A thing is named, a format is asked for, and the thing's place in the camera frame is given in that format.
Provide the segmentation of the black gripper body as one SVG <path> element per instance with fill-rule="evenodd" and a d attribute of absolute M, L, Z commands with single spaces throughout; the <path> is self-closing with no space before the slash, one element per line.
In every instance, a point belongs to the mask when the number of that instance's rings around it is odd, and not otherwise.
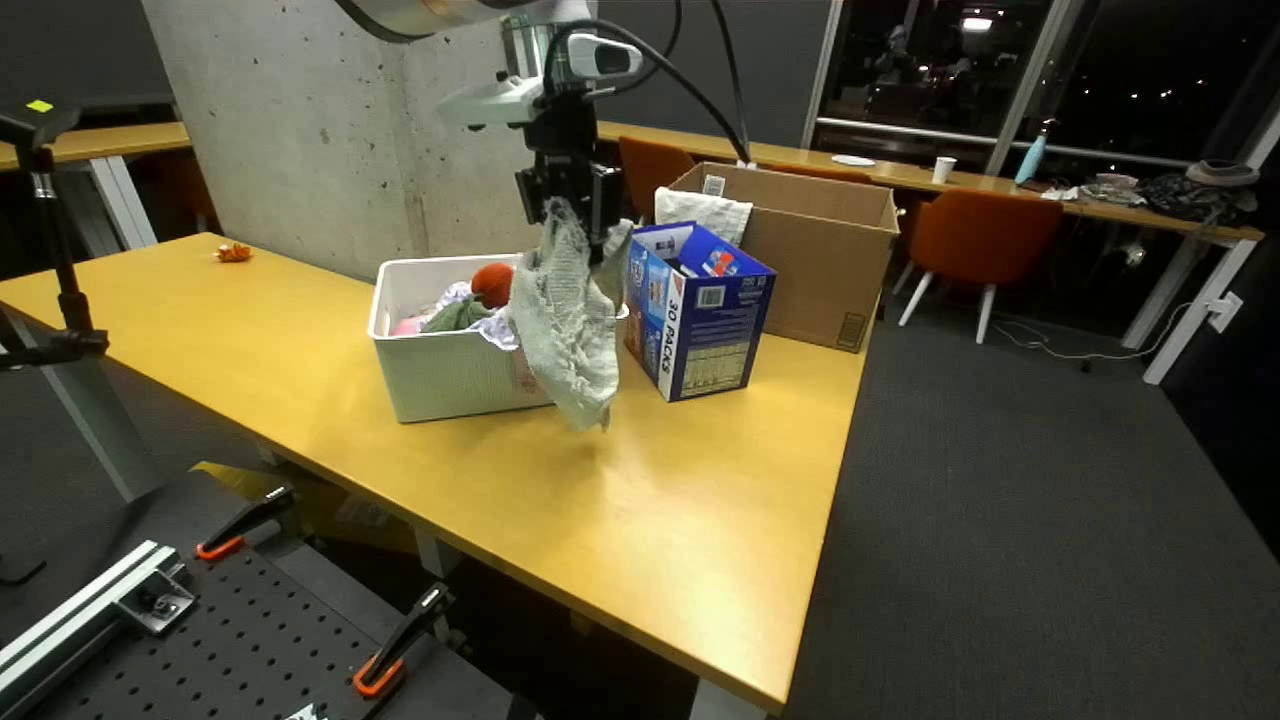
<path fill-rule="evenodd" d="M 622 211 L 617 165 L 597 158 L 597 110 L 585 91 L 552 91 L 524 125 L 531 165 L 514 177 L 524 217 L 544 222 L 552 197 L 566 199 L 587 228 L 607 228 Z"/>

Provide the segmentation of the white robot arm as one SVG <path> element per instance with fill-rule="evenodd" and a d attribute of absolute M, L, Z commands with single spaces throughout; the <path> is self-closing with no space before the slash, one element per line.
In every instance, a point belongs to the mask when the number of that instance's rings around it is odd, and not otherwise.
<path fill-rule="evenodd" d="M 552 197 L 587 234 L 619 217 L 619 174 L 597 158 L 597 101 L 643 72 L 636 39 L 607 34 L 597 0 L 337 0 L 349 21 L 389 45 L 416 45 L 464 24 L 499 24 L 502 69 L 457 91 L 453 128 L 514 128 L 531 165 L 514 177 L 531 224 Z"/>

